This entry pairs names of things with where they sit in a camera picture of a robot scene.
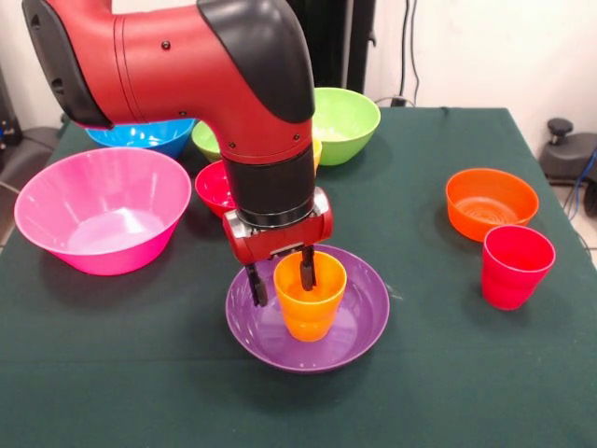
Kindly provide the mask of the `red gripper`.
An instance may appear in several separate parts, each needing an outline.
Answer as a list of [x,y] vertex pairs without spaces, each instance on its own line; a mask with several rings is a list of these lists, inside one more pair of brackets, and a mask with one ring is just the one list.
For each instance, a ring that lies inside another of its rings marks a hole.
[[244,223],[237,210],[226,212],[223,229],[236,259],[245,266],[255,306],[268,304],[266,285],[261,280],[256,262],[283,252],[302,248],[300,279],[302,288],[311,291],[316,286],[314,248],[329,238],[333,231],[333,213],[329,199],[320,187],[314,189],[314,206],[309,215],[289,226],[259,229]]

